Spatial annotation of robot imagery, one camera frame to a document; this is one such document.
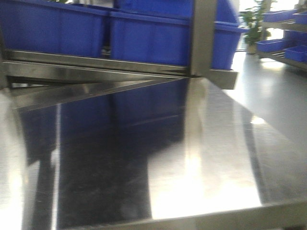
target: metal frame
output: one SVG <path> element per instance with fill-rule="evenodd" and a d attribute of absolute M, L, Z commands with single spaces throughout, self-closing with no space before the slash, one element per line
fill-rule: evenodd
<path fill-rule="evenodd" d="M 300 32 L 307 32 L 307 25 L 296 24 L 295 20 L 287 20 L 275 23 L 260 22 L 260 25 L 264 28 L 278 28 L 282 30 L 296 30 Z"/>
<path fill-rule="evenodd" d="M 287 59 L 284 57 L 284 51 L 275 51 L 275 52 L 260 52 L 257 51 L 257 54 L 259 55 L 259 58 L 270 58 L 291 66 L 295 66 L 298 68 L 301 68 L 302 70 L 307 71 L 307 63 L 306 62 L 298 62 L 291 59 Z"/>
<path fill-rule="evenodd" d="M 271 8 L 271 3 L 272 0 L 267 0 L 268 1 L 268 10 Z M 300 0 L 298 4 L 303 5 L 305 0 Z M 286 21 L 280 21 L 280 22 L 260 22 L 260 25 L 263 27 L 263 31 L 265 31 L 267 28 L 278 28 L 282 30 L 295 30 L 295 31 L 300 31 L 300 32 L 307 32 L 307 25 L 305 24 L 296 24 L 295 20 L 286 20 Z M 265 33 L 262 33 L 261 38 L 263 40 L 266 39 Z M 283 51 L 276 51 L 276 52 L 260 52 L 257 51 L 257 54 L 259 55 L 259 58 L 270 58 L 291 66 L 298 67 L 302 70 L 307 71 L 307 63 L 306 62 L 298 62 L 294 60 L 290 60 L 284 57 L 284 52 Z"/>
<path fill-rule="evenodd" d="M 4 69 L 3 60 L 5 59 L 4 41 L 0 26 L 0 89 L 7 88 L 9 86 L 6 71 Z"/>
<path fill-rule="evenodd" d="M 0 52 L 7 54 L 1 67 L 1 86 L 9 85 L 6 76 L 12 82 L 37 83 L 206 77 L 222 89 L 233 89 L 236 72 L 211 69 L 216 4 L 217 0 L 194 0 L 189 67 L 5 50 L 0 35 Z"/>

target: brushed metal surface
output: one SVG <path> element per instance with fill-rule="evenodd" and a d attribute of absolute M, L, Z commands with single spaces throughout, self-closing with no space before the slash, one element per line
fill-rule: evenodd
<path fill-rule="evenodd" d="M 307 222 L 306 152 L 207 79 L 152 84 L 51 103 L 1 91 L 0 229 Z"/>

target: potted plant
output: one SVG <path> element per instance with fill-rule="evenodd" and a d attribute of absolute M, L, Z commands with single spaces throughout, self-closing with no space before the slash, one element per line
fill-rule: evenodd
<path fill-rule="evenodd" d="M 255 6 L 245 9 L 240 14 L 246 23 L 249 31 L 245 33 L 244 41 L 247 44 L 247 53 L 255 54 L 257 50 L 256 42 L 261 40 L 263 13 L 267 11 L 267 0 L 254 0 Z M 265 31 L 266 37 L 271 36 L 270 32 Z"/>

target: metal bar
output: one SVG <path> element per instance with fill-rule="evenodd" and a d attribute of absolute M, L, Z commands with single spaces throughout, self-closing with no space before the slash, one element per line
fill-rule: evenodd
<path fill-rule="evenodd" d="M 101 81 L 143 81 L 185 78 L 175 75 L 146 74 L 19 61 L 5 61 L 4 65 L 7 69 L 8 76 L 48 82 L 91 83 Z"/>
<path fill-rule="evenodd" d="M 2 36 L 2 30 L 0 26 L 0 89 L 6 88 L 9 86 L 7 78 L 6 78 L 6 72 L 4 69 L 3 61 L 6 58 L 5 56 L 5 46 L 4 46 L 4 40 Z"/>
<path fill-rule="evenodd" d="M 262 25 L 265 28 L 278 28 L 282 30 L 295 30 L 295 31 L 307 32 L 307 25 L 296 24 L 294 20 L 275 22 L 275 23 L 260 22 L 260 25 Z"/>
<path fill-rule="evenodd" d="M 205 78 L 223 90 L 233 90 L 238 72 L 233 70 L 211 69 Z"/>
<path fill-rule="evenodd" d="M 206 75 L 211 69 L 217 0 L 194 0 L 189 74 Z"/>
<path fill-rule="evenodd" d="M 307 227 L 303 225 L 303 226 L 284 228 L 284 230 L 307 230 Z"/>
<path fill-rule="evenodd" d="M 287 59 L 284 58 L 284 52 L 283 51 L 276 51 L 276 52 L 272 52 L 272 53 L 267 53 L 267 52 L 260 52 L 257 51 L 257 54 L 261 57 L 261 58 L 270 58 L 291 66 L 295 66 L 298 67 L 300 69 L 306 70 L 307 71 L 307 63 L 306 62 L 298 62 L 298 61 L 294 61 L 291 59 Z"/>
<path fill-rule="evenodd" d="M 31 61 L 57 65 L 71 65 L 90 68 L 104 68 L 115 70 L 128 70 L 145 73 L 158 73 L 167 75 L 187 75 L 187 67 L 159 65 L 151 63 L 140 63 L 132 61 L 119 61 L 101 58 L 77 57 L 58 54 L 44 54 L 37 52 L 8 50 L 7 56 L 9 60 Z"/>
<path fill-rule="evenodd" d="M 130 224 L 83 226 L 66 230 L 255 230 L 274 229 L 281 226 L 304 225 L 307 220 L 307 202 L 262 206 L 203 216 L 174 218 L 171 220 L 136 221 Z"/>

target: plant pot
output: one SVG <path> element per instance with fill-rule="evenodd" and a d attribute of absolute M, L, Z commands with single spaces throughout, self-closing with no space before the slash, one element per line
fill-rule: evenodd
<path fill-rule="evenodd" d="M 257 51 L 257 45 L 256 44 L 248 45 L 247 48 L 246 48 L 247 54 L 255 54 L 256 51 Z"/>

